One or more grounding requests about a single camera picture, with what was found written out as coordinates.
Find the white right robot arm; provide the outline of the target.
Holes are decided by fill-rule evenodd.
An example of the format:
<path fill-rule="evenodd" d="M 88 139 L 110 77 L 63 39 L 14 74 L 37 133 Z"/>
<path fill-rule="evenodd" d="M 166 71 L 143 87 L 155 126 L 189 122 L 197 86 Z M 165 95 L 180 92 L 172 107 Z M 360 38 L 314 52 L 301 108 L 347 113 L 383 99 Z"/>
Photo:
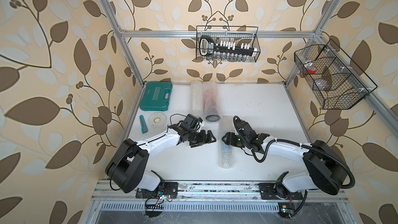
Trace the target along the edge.
<path fill-rule="evenodd" d="M 222 141 L 229 146 L 250 150 L 258 163 L 268 155 L 275 155 L 301 163 L 305 169 L 284 172 L 274 183 L 271 193 L 281 199 L 302 190 L 321 190 L 336 195 L 341 189 L 355 186 L 356 180 L 346 162 L 325 142 L 298 143 L 278 139 L 269 134 L 256 133 L 250 124 L 238 116 L 233 117 L 234 132 L 228 132 Z"/>

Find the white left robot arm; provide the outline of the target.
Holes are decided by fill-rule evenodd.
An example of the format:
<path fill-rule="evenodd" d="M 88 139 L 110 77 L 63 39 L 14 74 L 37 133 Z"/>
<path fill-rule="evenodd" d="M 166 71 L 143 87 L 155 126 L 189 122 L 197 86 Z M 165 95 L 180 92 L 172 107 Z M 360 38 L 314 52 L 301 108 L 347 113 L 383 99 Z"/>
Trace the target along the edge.
<path fill-rule="evenodd" d="M 110 182 L 119 187 L 111 186 L 111 189 L 124 193 L 140 189 L 161 195 L 165 180 L 155 171 L 146 170 L 148 161 L 184 142 L 188 142 L 191 148 L 216 142 L 213 133 L 203 130 L 203 126 L 201 118 L 188 114 L 184 120 L 169 125 L 165 131 L 149 139 L 138 142 L 124 140 L 105 169 Z"/>

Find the bubble wrap sheet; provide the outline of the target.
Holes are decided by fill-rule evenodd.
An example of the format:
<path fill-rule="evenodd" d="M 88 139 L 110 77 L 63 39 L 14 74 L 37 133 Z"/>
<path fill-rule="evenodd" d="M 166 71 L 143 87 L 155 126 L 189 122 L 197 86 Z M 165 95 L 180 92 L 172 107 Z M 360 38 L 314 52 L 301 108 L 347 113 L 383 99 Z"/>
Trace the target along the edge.
<path fill-rule="evenodd" d="M 233 117 L 232 116 L 223 116 L 219 121 L 218 131 L 219 138 L 217 142 L 219 143 L 219 166 L 223 169 L 231 169 L 235 164 L 235 158 L 233 154 L 234 147 L 231 145 L 227 145 L 222 138 L 228 133 L 235 133 L 235 128 L 233 125 Z"/>

